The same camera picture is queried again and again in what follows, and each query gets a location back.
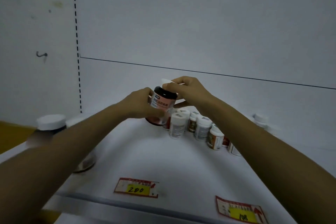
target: stain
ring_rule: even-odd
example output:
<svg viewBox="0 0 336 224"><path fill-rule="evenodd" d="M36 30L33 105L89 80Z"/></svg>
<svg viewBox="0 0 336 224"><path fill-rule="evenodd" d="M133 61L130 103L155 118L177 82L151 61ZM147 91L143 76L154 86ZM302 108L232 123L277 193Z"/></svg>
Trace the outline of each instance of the stain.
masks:
<svg viewBox="0 0 336 224"><path fill-rule="evenodd" d="M54 1L52 4L54 7L63 8L63 3L61 1Z"/></svg>

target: yellow price sticker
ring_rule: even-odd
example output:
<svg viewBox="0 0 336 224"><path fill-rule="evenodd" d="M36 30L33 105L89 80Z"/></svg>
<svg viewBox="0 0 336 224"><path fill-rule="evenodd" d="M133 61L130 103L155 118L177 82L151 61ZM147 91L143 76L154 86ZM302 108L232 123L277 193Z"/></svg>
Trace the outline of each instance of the yellow price sticker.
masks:
<svg viewBox="0 0 336 224"><path fill-rule="evenodd" d="M130 194L148 196L149 189L150 189L149 186L144 186L140 184L128 184L126 192Z"/></svg>
<svg viewBox="0 0 336 224"><path fill-rule="evenodd" d="M258 223L255 218L255 214L252 211L242 210L239 208L229 208L231 218L235 218L241 221L248 221L252 223Z"/></svg>

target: red arrow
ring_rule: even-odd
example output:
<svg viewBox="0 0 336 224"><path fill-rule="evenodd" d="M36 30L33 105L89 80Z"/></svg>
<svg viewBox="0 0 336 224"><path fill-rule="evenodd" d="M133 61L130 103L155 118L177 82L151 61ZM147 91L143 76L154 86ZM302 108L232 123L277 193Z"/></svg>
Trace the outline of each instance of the red arrow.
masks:
<svg viewBox="0 0 336 224"><path fill-rule="evenodd" d="M262 218L260 217L260 214L262 215L263 213L261 211L259 211L258 208L256 208L256 207L254 208L254 213L258 215L259 220L261 221L261 223L264 223L263 220L262 220Z"/></svg>

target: white lid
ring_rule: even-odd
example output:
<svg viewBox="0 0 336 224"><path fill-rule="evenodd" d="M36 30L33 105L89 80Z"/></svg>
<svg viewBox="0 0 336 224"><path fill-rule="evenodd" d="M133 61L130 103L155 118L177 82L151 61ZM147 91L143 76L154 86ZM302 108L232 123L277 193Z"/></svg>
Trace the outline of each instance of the white lid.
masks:
<svg viewBox="0 0 336 224"><path fill-rule="evenodd" d="M188 119L190 117L190 111L187 108L179 108L177 109L177 112L182 113L184 116L187 116Z"/></svg>
<svg viewBox="0 0 336 224"><path fill-rule="evenodd" d="M247 119L249 119L250 121L254 122L254 118L252 116L247 116L247 115L244 115Z"/></svg>
<svg viewBox="0 0 336 224"><path fill-rule="evenodd" d="M186 117L181 113L175 112L171 115L170 122L174 125L184 125L186 123Z"/></svg>
<svg viewBox="0 0 336 224"><path fill-rule="evenodd" d="M75 125L75 124L77 124L77 123L79 123L79 122L81 122L83 120L85 120L84 117L72 118L72 119L67 120L65 122L65 124L66 124L66 127L69 128L69 127L71 127L71 126L73 126L73 125Z"/></svg>
<svg viewBox="0 0 336 224"><path fill-rule="evenodd" d="M165 83L171 83L171 82L173 82L173 81L170 81L170 80L168 80L168 79L161 79L161 83L162 83L162 85L163 84L165 84Z"/></svg>
<svg viewBox="0 0 336 224"><path fill-rule="evenodd" d="M218 134L222 134L224 136L224 134L221 132L221 130L216 126L216 124L212 124L211 126L211 130L214 131L215 133Z"/></svg>
<svg viewBox="0 0 336 224"><path fill-rule="evenodd" d="M193 118L197 118L198 115L200 115L199 112L195 112L195 111L194 111L194 112L191 112L191 113L190 113L190 116L193 117Z"/></svg>
<svg viewBox="0 0 336 224"><path fill-rule="evenodd" d="M276 136L281 129L276 125L268 125L266 131L274 136Z"/></svg>
<svg viewBox="0 0 336 224"><path fill-rule="evenodd" d="M259 114L259 113L256 113L254 115L254 119L258 122L261 122L261 123L267 123L268 122L268 117L263 115L263 114Z"/></svg>
<svg viewBox="0 0 336 224"><path fill-rule="evenodd" d="M65 115L50 114L36 120L38 130L54 130L65 126Z"/></svg>
<svg viewBox="0 0 336 224"><path fill-rule="evenodd" d="M197 125L203 125L203 126L211 126L212 120L210 120L208 117L199 115L197 116Z"/></svg>

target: pink label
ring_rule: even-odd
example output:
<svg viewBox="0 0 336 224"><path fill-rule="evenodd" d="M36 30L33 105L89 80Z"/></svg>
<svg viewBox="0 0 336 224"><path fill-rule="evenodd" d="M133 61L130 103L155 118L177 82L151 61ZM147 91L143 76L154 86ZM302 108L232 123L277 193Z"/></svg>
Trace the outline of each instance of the pink label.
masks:
<svg viewBox="0 0 336 224"><path fill-rule="evenodd" d="M167 123L168 118L171 116L171 111L174 107L175 99L164 98L154 92L150 105L154 108L162 109L165 111L165 116L162 118L148 117L151 123L163 125Z"/></svg>

